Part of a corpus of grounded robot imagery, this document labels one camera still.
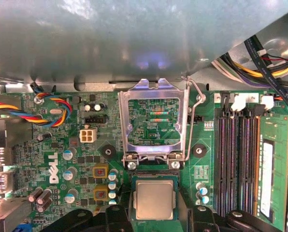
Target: motherboard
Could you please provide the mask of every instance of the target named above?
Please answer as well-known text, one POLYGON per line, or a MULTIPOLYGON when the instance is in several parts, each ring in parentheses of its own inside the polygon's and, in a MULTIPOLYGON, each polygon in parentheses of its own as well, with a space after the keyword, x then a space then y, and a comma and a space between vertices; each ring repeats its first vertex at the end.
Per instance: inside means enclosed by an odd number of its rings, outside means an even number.
MULTIPOLYGON (((288 108, 274 93, 205 91, 194 115, 199 93, 193 89, 185 95, 185 114, 183 98, 169 94, 124 102, 120 94, 55 93, 72 106, 71 116, 57 128, 33 125, 31 139, 12 146, 8 162, 0 161, 0 175, 9 175, 12 183, 0 188, 0 198, 32 202, 23 221, 32 231, 77 208, 97 214, 128 196, 135 231, 180 232, 180 188, 194 205, 222 217, 240 209, 284 230, 288 108), (122 129, 126 113, 129 132, 122 129), (153 147, 173 149, 165 155, 153 147)), ((62 114, 53 101, 36 103, 35 93, 4 96, 19 98, 25 112, 43 118, 62 114)))

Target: electrolytic capacitor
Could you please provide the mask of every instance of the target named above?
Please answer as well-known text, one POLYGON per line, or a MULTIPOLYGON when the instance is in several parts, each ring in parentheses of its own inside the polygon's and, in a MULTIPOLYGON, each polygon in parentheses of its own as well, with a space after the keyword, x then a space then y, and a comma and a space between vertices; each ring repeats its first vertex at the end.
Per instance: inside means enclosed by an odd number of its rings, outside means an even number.
POLYGON ((52 138, 52 134, 50 132, 46 132, 44 134, 39 134, 37 136, 37 140, 39 142, 44 142, 44 141, 50 140, 51 138, 52 138))
POLYGON ((118 176, 118 170, 116 169, 111 169, 110 170, 110 173, 108 175, 108 178, 110 181, 113 181, 113 180, 116 180, 117 179, 117 176, 118 176))
POLYGON ((101 111, 105 108, 105 105, 103 103, 100 103, 100 104, 95 104, 94 105, 94 111, 98 112, 98 111, 101 111))
POLYGON ((72 160, 72 158, 76 155, 77 151, 74 147, 70 147, 62 153, 62 157, 65 160, 72 160))
POLYGON ((76 174, 77 174, 77 169, 76 168, 74 168, 74 167, 70 167, 70 168, 68 168, 64 173, 63 173, 63 178, 65 179, 65 180, 72 180, 72 179, 74 179, 74 177, 76 176, 76 174))
POLYGON ((115 190, 111 190, 108 195, 109 195, 110 199, 115 199, 116 198, 116 191, 115 190))
POLYGON ((44 190, 44 192, 38 197, 37 204, 44 204, 51 195, 52 191, 50 189, 44 190))
POLYGON ((206 195, 208 193, 207 187, 201 182, 196 184, 196 189, 200 192, 201 195, 206 195))
POLYGON ((78 195, 78 191, 76 189, 74 188, 70 189, 67 195, 65 196, 66 203, 72 204, 77 198, 77 195, 78 195))
POLYGON ((86 112, 90 112, 90 111, 92 111, 94 109, 94 106, 95 106, 95 104, 85 104, 84 105, 84 110, 86 112))
POLYGON ((112 200, 109 201, 109 204, 117 204, 117 201, 112 199, 112 200))
POLYGON ((117 183, 118 183, 118 180, 117 180, 117 179, 111 181, 111 182, 108 184, 109 189, 110 189, 110 190, 114 190, 114 189, 116 188, 116 186, 117 186, 117 183))
POLYGON ((43 193, 43 189, 37 187, 29 196, 28 201, 35 202, 35 200, 43 193))
POLYGON ((42 205, 39 205, 38 207, 37 207, 37 211, 39 212, 39 213, 43 213, 51 204, 52 204, 52 199, 50 199, 50 198, 48 198, 45 202, 44 202, 44 204, 42 204, 42 205))
POLYGON ((197 192, 197 193, 196 193, 196 197, 197 197, 198 199, 200 199, 203 204, 207 204, 207 203, 209 203, 209 201, 210 201, 210 198, 209 198, 208 196, 203 196, 203 195, 200 194, 200 192, 197 192))

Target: green circuit board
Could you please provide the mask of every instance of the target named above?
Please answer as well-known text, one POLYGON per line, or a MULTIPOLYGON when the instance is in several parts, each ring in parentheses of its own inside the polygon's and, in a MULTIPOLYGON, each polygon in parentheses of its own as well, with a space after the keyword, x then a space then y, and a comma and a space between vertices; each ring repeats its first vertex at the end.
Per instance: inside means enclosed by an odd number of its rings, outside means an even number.
POLYGON ((288 176, 288 116, 267 114, 260 119, 257 216, 283 230, 288 176))
POLYGON ((178 99, 130 100, 129 119, 133 127, 128 136, 132 145, 159 146, 179 142, 175 129, 178 99))
MULTIPOLYGON (((185 167, 180 171, 179 186, 186 188, 190 192, 190 197, 195 204, 200 203, 196 197, 196 184, 202 182, 208 189, 207 195, 209 202, 207 206, 213 207, 214 200, 214 153, 215 153, 215 132, 214 119, 215 108, 220 107, 219 103, 214 103, 214 94, 217 91, 205 92, 206 101, 197 107, 196 114, 204 118, 195 124, 192 136, 191 147, 195 144, 201 144, 206 147, 206 155, 203 158, 197 158, 193 154, 185 163, 185 167)), ((259 94, 266 92, 253 91, 259 94)), ((42 105, 36 105, 33 101, 34 94, 11 94, 22 97, 23 109, 28 113, 42 114, 44 118, 54 119, 57 115, 52 115, 50 109, 59 108, 52 102, 46 101, 42 105)), ((71 117, 59 128, 45 128, 33 126, 33 139, 24 144, 16 146, 16 166, 11 167, 18 176, 17 184, 19 190, 13 193, 13 196, 28 196, 36 187, 43 189, 50 188, 53 192, 53 203, 44 212, 33 211, 29 222, 33 225, 33 231, 38 232, 42 228, 51 224, 61 216, 76 208, 85 208, 92 212, 97 212, 102 205, 108 204, 108 201, 96 201, 93 199, 93 189, 97 185, 107 185, 108 179, 93 178, 92 168, 96 164, 107 164, 110 169, 117 169, 118 186, 130 184, 128 172, 123 168, 123 144, 121 139, 121 124, 119 118, 119 105, 117 92, 72 92, 56 93, 61 98, 65 98, 72 106, 71 117), (93 95, 94 102, 103 103, 106 108, 101 112, 85 112, 84 104, 91 102, 93 95), (80 97, 81 102, 74 103, 73 98, 80 97), (107 115, 108 121, 105 124, 94 124, 98 128, 97 140, 94 143, 80 143, 79 130, 84 128, 87 116, 107 115), (49 141, 38 142, 37 137, 40 134, 49 132, 53 137, 49 141), (102 155, 102 148, 105 145, 112 145, 116 149, 116 155, 111 159, 106 159, 102 155), (76 149, 76 155, 71 160, 65 160, 62 153, 69 147, 76 149), (48 172, 49 156, 58 154, 58 184, 50 184, 48 172), (68 168, 74 167, 77 175, 74 180, 66 181, 63 173, 68 168), (70 189, 76 189, 78 196, 74 203, 66 203, 64 198, 70 189)), ((190 93, 189 105, 195 103, 197 92, 190 93)), ((174 144, 179 140, 179 135, 174 131, 174 124, 177 120, 178 100, 134 100, 129 102, 130 122, 133 125, 134 133, 128 137, 135 145, 143 145, 142 141, 150 141, 149 145, 174 144), (154 114, 151 112, 168 112, 166 114, 154 114)), ((284 103, 276 102, 272 112, 288 115, 288 109, 284 103)), ((187 126, 188 145, 190 125, 187 126)), ((139 170, 165 170, 166 164, 160 165, 140 165, 139 170)), ((169 231, 179 232, 181 228, 179 221, 171 221, 165 227, 166 221, 134 221, 136 231, 169 231)))

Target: ram slot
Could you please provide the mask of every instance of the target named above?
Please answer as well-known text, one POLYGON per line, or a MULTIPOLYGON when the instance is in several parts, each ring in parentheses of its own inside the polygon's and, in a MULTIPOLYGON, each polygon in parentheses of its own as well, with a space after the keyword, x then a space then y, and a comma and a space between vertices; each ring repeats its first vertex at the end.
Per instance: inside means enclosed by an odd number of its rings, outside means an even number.
POLYGON ((238 208, 247 211, 249 201, 249 159, 252 139, 251 118, 240 118, 239 157, 238 157, 238 208))
POLYGON ((228 120, 225 117, 218 118, 218 128, 216 132, 217 155, 215 162, 215 204, 216 211, 224 217, 226 215, 226 194, 227 194, 227 127, 228 120))
POLYGON ((227 128, 227 201, 226 212, 237 206, 237 116, 228 118, 227 128))
POLYGON ((253 117, 252 119, 252 144, 251 144, 251 212, 254 214, 256 212, 255 202, 257 201, 258 196, 258 172, 259 172, 259 119, 253 117))

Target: white wire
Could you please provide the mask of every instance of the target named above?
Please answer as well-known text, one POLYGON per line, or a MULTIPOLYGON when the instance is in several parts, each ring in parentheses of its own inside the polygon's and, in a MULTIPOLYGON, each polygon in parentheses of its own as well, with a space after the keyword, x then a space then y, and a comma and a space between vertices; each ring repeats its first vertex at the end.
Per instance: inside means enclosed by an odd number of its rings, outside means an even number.
POLYGON ((220 71, 224 76, 230 78, 233 81, 237 81, 237 82, 241 82, 243 83, 238 77, 235 77, 234 75, 232 75, 230 72, 228 72, 228 70, 226 70, 217 60, 214 60, 212 62, 212 65, 218 70, 220 71))

